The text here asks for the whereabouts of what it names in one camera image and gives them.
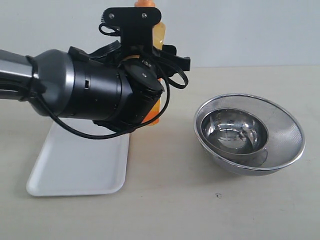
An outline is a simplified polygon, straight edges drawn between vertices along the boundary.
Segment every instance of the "black cylindrical joint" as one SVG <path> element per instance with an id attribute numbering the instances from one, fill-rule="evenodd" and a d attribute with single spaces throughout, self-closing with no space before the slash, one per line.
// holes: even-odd
<path id="1" fill-rule="evenodd" d="M 99 62 L 75 61 L 74 86 L 68 105 L 59 117 L 106 120 L 117 110 L 122 84 L 115 67 Z"/>

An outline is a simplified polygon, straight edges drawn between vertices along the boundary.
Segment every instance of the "silver bowl rim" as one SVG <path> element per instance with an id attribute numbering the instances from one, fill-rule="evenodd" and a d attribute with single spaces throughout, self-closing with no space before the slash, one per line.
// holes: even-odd
<path id="1" fill-rule="evenodd" d="M 301 133 L 302 143 L 301 143 L 301 148 L 300 148 L 299 152 L 296 154 L 296 156 L 292 160 L 290 160 L 290 161 L 288 161 L 288 162 L 286 162 L 284 164 L 281 164 L 281 165 L 278 165 L 278 166 L 273 166 L 273 167 L 252 167 L 252 166 L 241 165 L 241 164 L 235 163 L 235 162 L 233 162 L 231 160 L 228 160 L 228 159 L 222 157 L 221 155 L 217 154 L 211 148 L 208 147 L 208 145 L 203 141 L 203 139 L 201 138 L 201 136 L 200 136 L 200 134 L 198 132 L 197 118 L 198 118 L 199 112 L 201 111 L 201 109 L 204 106 L 206 106 L 208 103 L 210 103 L 210 102 L 212 102 L 214 100 L 218 100 L 218 99 L 221 99 L 221 98 L 227 98 L 227 97 L 237 97 L 237 96 L 253 98 L 253 99 L 258 99 L 258 100 L 264 101 L 264 102 L 266 102 L 268 104 L 271 104 L 271 105 L 279 108 L 280 110 L 282 110 L 284 113 L 286 113 L 293 120 L 293 122 L 296 124 L 296 126 L 298 127 L 298 129 L 299 129 L 299 131 Z M 260 97 L 260 96 L 252 95 L 252 94 L 246 94 L 246 93 L 226 93 L 226 94 L 217 95 L 217 96 L 212 97 L 212 98 L 208 99 L 207 101 L 205 101 L 203 104 L 200 105 L 200 107 L 198 107 L 197 111 L 195 112 L 195 115 L 194 115 L 194 118 L 193 118 L 193 130 L 195 132 L 195 135 L 196 135 L 198 141 L 201 143 L 201 145 L 208 152 L 213 154 L 215 157 L 223 160 L 224 162 L 227 162 L 230 165 L 233 165 L 234 167 L 241 168 L 241 169 L 252 170 L 252 171 L 277 171 L 277 170 L 286 168 L 286 167 L 292 165 L 298 159 L 300 159 L 302 154 L 304 153 L 305 148 L 306 148 L 305 133 L 304 133 L 304 131 L 302 129 L 302 126 L 300 125 L 298 120 L 289 111 L 287 111 L 285 108 L 283 108 L 279 104 L 277 104 L 277 103 L 275 103 L 273 101 L 270 101 L 270 100 L 268 100 L 268 99 L 266 99 L 264 97 Z"/>
<path id="2" fill-rule="evenodd" d="M 241 111 L 241 112 L 243 112 L 243 113 L 246 113 L 246 114 L 250 115 L 251 117 L 257 119 L 257 120 L 263 125 L 264 129 L 266 130 L 266 134 L 267 134 L 266 142 L 265 142 L 264 145 L 263 145 L 262 147 L 260 147 L 258 150 L 253 151 L 253 152 L 250 152 L 250 153 L 244 153 L 244 154 L 230 153 L 230 152 L 221 150 L 221 149 L 219 149 L 218 147 L 216 147 L 215 145 L 211 144 L 211 143 L 210 143 L 209 141 L 207 141 L 207 140 L 205 141 L 205 142 L 206 142 L 205 144 L 206 144 L 206 145 L 210 145 L 212 148 L 217 149 L 217 150 L 220 151 L 220 152 L 223 152 L 223 153 L 226 153 L 226 154 L 229 154 L 229 155 L 232 155 L 232 156 L 244 156 L 244 157 L 248 156 L 248 157 L 250 157 L 250 156 L 257 155 L 257 154 L 259 154 L 259 153 L 261 153 L 261 152 L 264 152 L 264 151 L 267 149 L 267 145 L 268 145 L 268 143 L 269 143 L 269 138 L 270 138 L 269 130 L 268 130 L 267 126 L 265 125 L 265 123 L 264 123 L 260 118 L 258 118 L 256 115 L 254 115 L 254 114 L 252 114 L 252 113 L 250 113 L 250 112 L 248 112 L 248 111 L 246 111 L 246 110 L 242 110 L 242 109 L 240 109 L 240 108 L 235 108 L 235 107 L 220 107 L 220 108 L 215 109 L 215 110 L 212 111 L 212 112 L 209 112 L 207 115 L 204 116 L 203 119 L 205 119 L 208 115 L 210 115 L 211 113 L 213 113 L 213 112 L 215 112 L 215 111 L 226 110 L 226 109 L 227 109 L 227 110 L 238 110 L 238 111 Z M 204 134 L 203 134 L 202 132 L 201 132 L 200 134 L 202 135 L 202 137 L 203 137 L 204 139 L 206 139 L 206 136 L 204 136 Z"/>

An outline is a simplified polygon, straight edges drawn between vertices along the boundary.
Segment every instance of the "mesh strainer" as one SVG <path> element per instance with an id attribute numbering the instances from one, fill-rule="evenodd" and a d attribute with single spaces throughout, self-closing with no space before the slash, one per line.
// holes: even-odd
<path id="1" fill-rule="evenodd" d="M 246 155 L 243 155 L 241 161 L 237 161 L 235 158 L 227 158 L 208 141 L 208 136 L 204 133 L 204 121 L 217 110 L 228 109 L 248 113 L 265 126 L 268 138 L 263 145 L 263 149 L 255 152 L 254 158 L 251 155 L 247 155 L 246 160 L 243 158 Z M 224 126 L 234 126 L 235 121 L 237 121 L 237 119 L 230 119 L 223 123 L 221 119 L 216 119 L 217 123 L 213 125 L 212 132 L 215 131 L 217 126 L 222 124 Z M 245 122 L 238 128 L 243 129 L 244 126 L 247 126 Z M 298 121 L 281 106 L 254 95 L 225 94 L 208 100 L 195 114 L 194 130 L 201 145 L 216 163 L 228 171 L 242 175 L 261 176 L 274 173 L 298 160 L 305 149 L 305 137 Z M 227 140 L 230 141 L 230 139 L 234 140 L 235 137 L 229 137 Z"/>

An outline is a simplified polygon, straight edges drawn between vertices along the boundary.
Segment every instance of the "white wall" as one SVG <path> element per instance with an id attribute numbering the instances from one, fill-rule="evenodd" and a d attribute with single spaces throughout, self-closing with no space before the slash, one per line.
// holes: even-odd
<path id="1" fill-rule="evenodd" d="M 135 0 L 1 0 L 0 49 L 37 55 L 111 41 L 98 31 L 108 7 Z M 192 67 L 319 65 L 320 0 L 157 0 L 165 42 Z"/>

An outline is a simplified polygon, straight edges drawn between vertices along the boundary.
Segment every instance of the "metal colander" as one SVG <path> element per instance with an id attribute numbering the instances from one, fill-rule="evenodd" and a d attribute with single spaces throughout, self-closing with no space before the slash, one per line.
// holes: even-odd
<path id="1" fill-rule="evenodd" d="M 268 131 L 268 141 L 265 145 L 267 155 L 262 152 L 261 156 L 255 158 L 260 157 L 263 161 L 255 164 L 252 161 L 248 163 L 232 161 L 219 155 L 208 144 L 202 132 L 202 123 L 208 114 L 219 109 L 238 109 L 252 114 L 263 122 Z M 225 94 L 208 100 L 195 114 L 194 130 L 202 146 L 218 164 L 240 174 L 262 175 L 259 171 L 270 171 L 269 173 L 278 171 L 300 158 L 305 148 L 303 130 L 289 112 L 267 99 L 248 94 Z"/>

